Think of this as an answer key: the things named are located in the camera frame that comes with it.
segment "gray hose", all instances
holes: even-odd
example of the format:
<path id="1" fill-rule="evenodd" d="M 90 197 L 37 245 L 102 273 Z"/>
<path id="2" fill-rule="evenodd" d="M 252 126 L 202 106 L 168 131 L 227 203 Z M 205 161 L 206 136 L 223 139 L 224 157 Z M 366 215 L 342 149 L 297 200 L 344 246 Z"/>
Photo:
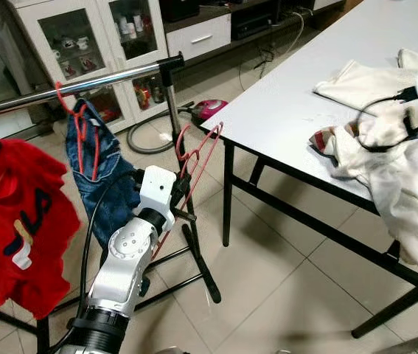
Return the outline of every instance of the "gray hose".
<path id="1" fill-rule="evenodd" d="M 191 111 L 190 106 L 193 105 L 193 104 L 194 104 L 194 102 L 189 102 L 182 107 L 178 107 L 178 113 L 181 113 L 181 112 L 189 112 L 190 113 L 190 111 Z M 170 148 L 172 148 L 174 146 L 173 142 L 168 142 L 167 144 L 164 144 L 160 147 L 145 148 L 145 147 L 140 147 L 140 146 L 136 145 L 135 142 L 133 141 L 133 135 L 135 134 L 135 132 L 138 128 L 142 127 L 143 125 L 145 125 L 149 122 L 152 122 L 155 119 L 165 117 L 169 114 L 170 114 L 170 112 L 168 110 L 162 111 L 161 113 L 158 113 L 157 115 L 154 115 L 150 118 L 142 120 L 141 122 L 138 122 L 135 125 L 132 125 L 132 127 L 128 130 L 128 133 L 127 133 L 128 147 L 131 150 L 135 151 L 136 153 L 142 153 L 144 155 L 153 155 L 155 153 L 162 153 L 163 151 L 166 151 L 166 150 L 169 150 Z"/>

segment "red t-shirt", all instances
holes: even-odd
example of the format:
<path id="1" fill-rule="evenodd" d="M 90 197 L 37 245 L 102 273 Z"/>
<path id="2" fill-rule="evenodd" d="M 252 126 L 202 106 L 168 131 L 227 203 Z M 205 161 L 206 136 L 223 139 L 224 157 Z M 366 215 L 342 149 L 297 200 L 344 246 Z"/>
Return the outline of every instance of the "red t-shirt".
<path id="1" fill-rule="evenodd" d="M 0 140 L 0 305 L 45 317 L 66 295 L 61 256 L 80 222 L 60 191 L 66 167 L 33 145 Z"/>

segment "denim jeans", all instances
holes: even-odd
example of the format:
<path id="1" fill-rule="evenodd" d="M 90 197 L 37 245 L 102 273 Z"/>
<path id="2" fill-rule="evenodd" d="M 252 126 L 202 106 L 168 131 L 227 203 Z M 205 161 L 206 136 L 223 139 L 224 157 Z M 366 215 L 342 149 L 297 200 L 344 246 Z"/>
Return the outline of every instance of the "denim jeans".
<path id="1" fill-rule="evenodd" d="M 105 188 L 117 176 L 133 171 L 133 165 L 122 158 L 119 141 L 108 130 L 105 123 L 100 119 L 94 106 L 83 99 L 79 99 L 74 107 L 78 112 L 82 105 L 88 107 L 85 110 L 86 140 L 82 142 L 83 173 L 80 172 L 77 152 L 77 129 L 74 117 L 69 117 L 68 135 L 66 137 L 66 154 L 71 165 L 74 181 L 83 199 L 88 219 L 91 220 L 92 212 L 104 192 Z M 94 154 L 96 141 L 94 127 L 99 132 L 99 164 L 97 177 L 93 181 Z M 93 233 L 100 246 L 107 253 L 108 241 L 111 235 L 123 227 L 132 217 L 132 209 L 140 202 L 139 194 L 134 191 L 134 182 L 130 176 L 121 178 L 107 192 L 97 211 Z"/>

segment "fila logo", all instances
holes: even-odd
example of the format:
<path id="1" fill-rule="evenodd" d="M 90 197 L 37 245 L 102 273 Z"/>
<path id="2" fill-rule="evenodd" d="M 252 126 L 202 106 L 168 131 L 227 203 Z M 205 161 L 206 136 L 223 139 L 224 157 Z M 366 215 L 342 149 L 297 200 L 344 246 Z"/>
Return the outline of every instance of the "fila logo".
<path id="1" fill-rule="evenodd" d="M 33 238 L 41 228 L 43 217 L 51 206 L 51 196 L 40 188 L 35 188 L 35 220 L 32 221 L 30 216 L 21 210 L 20 219 L 14 221 L 15 238 L 4 247 L 2 253 L 4 256 L 13 255 L 12 261 L 22 270 L 32 265 L 28 256 L 32 249 Z"/>

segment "drawer handle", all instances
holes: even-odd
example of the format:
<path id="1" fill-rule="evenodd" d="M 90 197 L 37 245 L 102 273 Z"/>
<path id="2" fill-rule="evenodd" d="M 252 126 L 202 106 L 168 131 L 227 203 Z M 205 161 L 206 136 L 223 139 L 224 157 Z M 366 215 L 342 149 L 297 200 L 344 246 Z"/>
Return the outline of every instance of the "drawer handle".
<path id="1" fill-rule="evenodd" d="M 195 39 L 195 40 L 191 41 L 191 43 L 192 43 L 192 44 L 196 44 L 196 43 L 199 43 L 199 42 L 201 42 L 201 41 L 206 41 L 207 39 L 210 39 L 210 38 L 212 38 L 212 37 L 213 37 L 213 35 L 205 35 L 205 36 L 203 36 L 203 37 L 200 37 L 200 38 L 197 38 L 197 39 Z"/>

